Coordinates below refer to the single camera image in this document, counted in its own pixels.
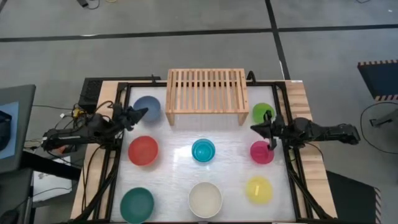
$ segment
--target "blue container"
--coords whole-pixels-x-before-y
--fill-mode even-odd
[[[199,162],[208,162],[216,154],[216,147],[207,139],[199,139],[193,143],[192,156]]]
[[[142,118],[143,121],[153,122],[160,116],[160,103],[153,96],[143,96],[139,98],[132,106],[134,110],[148,108],[148,112]]]

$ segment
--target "yellow bowl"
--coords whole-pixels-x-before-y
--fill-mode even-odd
[[[271,183],[263,177],[253,177],[246,185],[246,195],[252,203],[268,203],[272,199]]]

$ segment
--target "white table surface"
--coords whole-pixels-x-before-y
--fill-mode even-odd
[[[132,88],[129,104],[146,95],[156,97],[165,108],[166,87]],[[248,98],[250,109],[257,103],[275,108],[271,87],[249,86]],[[120,201],[134,187],[145,187],[154,196],[154,212],[148,222],[200,221],[188,206],[190,189],[199,182],[215,184],[223,195],[219,214],[207,221],[295,220],[282,143],[278,141],[270,164],[254,163],[249,149],[252,143],[263,139],[250,130],[253,124],[250,111],[242,126],[235,114],[181,114],[176,115],[171,127],[162,111],[157,123],[135,125],[124,135],[111,221],[123,221]],[[159,145],[159,156],[150,167],[135,166],[127,156],[131,141],[143,135],[153,137]],[[209,139],[216,147],[216,154],[208,163],[192,157],[192,144],[200,138]],[[273,187],[273,199],[266,205],[252,204],[246,197],[246,183],[257,175],[267,178]]]

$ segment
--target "bowl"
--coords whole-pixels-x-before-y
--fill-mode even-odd
[[[266,204],[272,199],[271,183],[260,176],[253,177],[246,184],[246,195],[255,204]]]
[[[140,136],[129,146],[129,159],[137,166],[151,165],[157,158],[159,148],[155,139],[149,136]]]
[[[129,190],[120,202],[120,214],[128,223],[145,222],[154,210],[154,197],[149,190],[136,187]]]
[[[218,187],[209,182],[196,184],[189,193],[189,208],[200,218],[215,216],[223,204]]]
[[[216,147],[208,139],[199,139],[192,145],[192,156],[199,162],[208,162],[216,154]]]
[[[143,121],[153,122],[160,116],[160,103],[153,96],[143,96],[139,98],[132,106],[134,110],[148,108],[148,112],[142,117]]]
[[[250,147],[250,156],[258,164],[268,164],[274,159],[274,151],[269,150],[268,142],[256,141]]]
[[[253,107],[253,120],[256,124],[264,122],[264,114],[267,110],[271,110],[272,117],[275,116],[274,109],[267,103],[258,103]]]

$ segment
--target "green bowl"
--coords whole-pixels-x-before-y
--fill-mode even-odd
[[[120,203],[120,213],[128,223],[145,222],[154,210],[154,197],[149,190],[136,187],[129,190]]]
[[[253,107],[253,120],[256,124],[264,122],[264,114],[267,110],[271,110],[272,117],[275,116],[274,109],[267,103],[258,103]]]

